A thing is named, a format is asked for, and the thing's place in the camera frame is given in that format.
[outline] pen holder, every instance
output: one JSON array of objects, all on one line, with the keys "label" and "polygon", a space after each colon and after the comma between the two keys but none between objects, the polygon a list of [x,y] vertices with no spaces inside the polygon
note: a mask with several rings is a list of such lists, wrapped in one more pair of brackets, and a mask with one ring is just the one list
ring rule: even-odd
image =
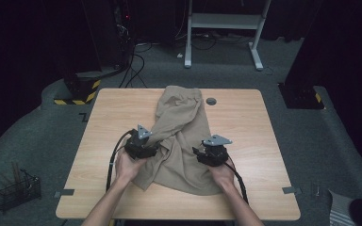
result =
[{"label": "pen holder", "polygon": [[41,180],[32,176],[0,189],[0,211],[5,214],[7,210],[36,198],[41,199]]}]

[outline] hand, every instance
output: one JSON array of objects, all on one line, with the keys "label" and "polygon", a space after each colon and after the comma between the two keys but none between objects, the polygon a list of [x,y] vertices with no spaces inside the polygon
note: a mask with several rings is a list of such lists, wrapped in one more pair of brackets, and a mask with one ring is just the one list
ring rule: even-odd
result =
[{"label": "hand", "polygon": [[127,183],[132,181],[140,171],[140,167],[146,163],[148,159],[132,159],[124,149],[119,150],[116,159],[116,180],[125,180]]},{"label": "hand", "polygon": [[[229,166],[231,166],[232,168],[235,168],[234,164],[232,163],[232,161],[229,158],[226,161],[226,163]],[[210,167],[210,166],[207,166],[207,167],[210,170],[214,181],[222,190],[227,189],[229,186],[234,186],[235,174],[227,166],[222,164],[221,166],[218,166],[218,167]]]}]

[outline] yellow and black hazard tape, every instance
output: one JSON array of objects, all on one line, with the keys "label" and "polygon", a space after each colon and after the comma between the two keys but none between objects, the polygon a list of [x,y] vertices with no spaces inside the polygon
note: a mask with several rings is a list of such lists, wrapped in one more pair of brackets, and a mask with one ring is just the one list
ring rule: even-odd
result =
[{"label": "yellow and black hazard tape", "polygon": [[316,92],[316,100],[318,103],[321,103],[321,97],[317,92]]},{"label": "yellow and black hazard tape", "polygon": [[96,95],[96,90],[98,90],[101,80],[97,80],[92,84],[91,89],[86,93],[86,98],[81,99],[55,99],[55,104],[57,105],[88,105],[92,102],[93,98]]}]

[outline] dark background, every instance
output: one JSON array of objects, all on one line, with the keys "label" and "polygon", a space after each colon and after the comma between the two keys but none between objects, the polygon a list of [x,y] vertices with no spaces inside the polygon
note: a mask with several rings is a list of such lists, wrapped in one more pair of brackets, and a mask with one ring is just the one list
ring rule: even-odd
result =
[{"label": "dark background", "polygon": [[[246,2],[246,7],[242,8],[239,0],[209,0],[207,3],[195,0],[194,8],[198,12],[261,11],[262,1]],[[75,1],[74,5],[82,6],[82,3]],[[291,41],[306,37],[320,5],[321,0],[272,1],[262,38],[275,40],[285,37],[286,41]],[[139,38],[173,42],[172,37],[182,24],[185,1],[135,0],[130,1],[130,6],[130,14],[136,17],[131,17],[131,20],[135,21]],[[72,24],[51,23],[56,32],[67,31],[64,32],[66,35],[60,36],[62,46],[67,48],[71,43],[75,49],[85,47],[81,49],[85,50],[84,57],[94,58],[93,51],[86,49],[88,46],[93,49],[96,43],[93,40],[80,41],[91,36],[88,16],[82,7],[74,7],[74,10],[69,20],[75,20],[79,25],[77,29]],[[52,58],[50,42],[44,35],[45,12],[42,1],[0,0],[0,137],[15,121],[41,104],[41,92],[47,85],[62,78]],[[324,25],[329,29],[312,31],[311,39],[317,40],[315,48],[303,48],[298,54],[300,61],[309,65],[303,77],[311,76],[311,84],[326,87],[338,115],[362,155],[362,1],[339,3],[337,0],[324,0],[319,14],[317,27]],[[321,57],[313,59],[310,57],[312,54]],[[69,64],[70,68],[81,67],[85,65],[85,59]]]}]

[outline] black cable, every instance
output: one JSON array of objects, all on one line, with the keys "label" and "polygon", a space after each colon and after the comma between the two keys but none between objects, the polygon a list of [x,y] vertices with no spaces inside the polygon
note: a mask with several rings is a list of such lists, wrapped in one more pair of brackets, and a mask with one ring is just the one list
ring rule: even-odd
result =
[{"label": "black cable", "polygon": [[246,203],[249,204],[248,196],[246,195],[246,187],[245,187],[245,184],[243,183],[242,177],[239,175],[239,173],[237,173],[237,171],[233,167],[231,167],[230,165],[228,165],[225,162],[224,162],[224,165],[227,166],[230,170],[232,170],[235,173],[235,176],[237,177],[238,182],[239,182],[240,191],[242,192],[242,198],[246,201]]},{"label": "black cable", "polygon": [[146,86],[146,84],[145,84],[145,82],[142,80],[142,78],[138,75],[138,78],[140,79],[140,81],[142,82],[142,84],[146,87],[146,88],[148,88],[147,86]]},{"label": "black cable", "polygon": [[126,88],[127,88],[128,85],[132,82],[132,80],[134,80],[135,77],[139,76],[139,74],[140,74],[140,72],[142,71],[143,67],[145,67],[145,60],[143,59],[143,57],[140,56],[140,55],[134,55],[134,56],[135,56],[135,57],[139,57],[139,58],[142,60],[142,66],[140,67],[140,69],[138,70],[138,72],[137,72],[136,74],[134,74],[134,75],[130,78],[130,80],[128,80],[128,82],[125,84],[125,87],[126,87]]},{"label": "black cable", "polygon": [[61,222],[60,226],[64,226],[67,223],[67,219],[63,220],[63,222]]},{"label": "black cable", "polygon": [[131,61],[129,62],[129,65],[128,65],[128,68],[127,68],[127,71],[126,71],[126,72],[125,72],[125,74],[124,74],[124,77],[123,77],[122,83],[120,83],[119,88],[121,88],[121,87],[122,87],[122,85],[123,85],[123,83],[124,83],[124,81],[125,81],[125,78],[127,77],[128,72],[129,72],[129,71],[130,71],[130,69],[131,69],[132,62],[134,61],[134,52],[135,52],[135,45],[134,45],[133,50],[132,50]]},{"label": "black cable", "polygon": [[184,3],[184,14],[183,14],[183,16],[182,16],[182,21],[181,21],[181,25],[180,25],[180,29],[178,30],[178,32],[177,32],[177,34],[175,35],[175,38],[177,39],[177,37],[178,37],[178,35],[181,33],[181,30],[182,30],[182,28],[183,28],[183,26],[184,26],[184,21],[185,21],[185,15],[187,14],[187,3],[188,1],[187,0],[185,0],[185,3]]},{"label": "black cable", "polygon": [[107,189],[106,191],[108,191],[108,189],[110,188],[110,184],[111,184],[111,172],[113,171],[113,162],[114,162],[114,157],[116,156],[116,153],[119,151],[118,147],[120,145],[120,143],[122,142],[122,140],[125,138],[125,136],[127,135],[132,135],[132,130],[127,131],[125,134],[122,135],[122,137],[120,137],[119,141],[117,141],[116,147],[113,150],[113,153],[111,154],[110,157],[110,162],[108,164],[108,173],[107,173]]},{"label": "black cable", "polygon": [[251,40],[253,37],[249,37],[247,40],[242,40],[243,38],[247,38],[247,37],[243,37],[240,36],[239,38],[237,38],[236,40],[217,40],[218,44],[241,44],[241,43],[245,43],[248,42],[249,40]]},{"label": "black cable", "polygon": [[193,45],[191,44],[191,46],[197,50],[209,50],[211,48],[213,48],[216,43],[217,43],[217,39],[216,37],[214,37],[212,34],[208,33],[207,34],[207,37],[205,37],[205,35],[199,35],[199,36],[196,36],[197,38],[200,38],[199,40],[202,40],[202,41],[206,41],[206,40],[214,40],[213,43],[209,46],[209,47],[206,47],[206,48],[200,48],[200,47],[197,47],[196,45]]},{"label": "black cable", "polygon": [[137,71],[135,71],[135,69],[133,67],[131,67],[131,77],[134,76],[134,73],[136,73]]},{"label": "black cable", "polygon": [[143,53],[143,52],[146,52],[146,51],[148,51],[148,50],[150,50],[150,49],[152,49],[152,47],[154,46],[151,42],[148,42],[150,45],[149,45],[149,47],[147,48],[147,49],[144,49],[144,50],[141,50],[141,51],[136,51],[135,53]]}]

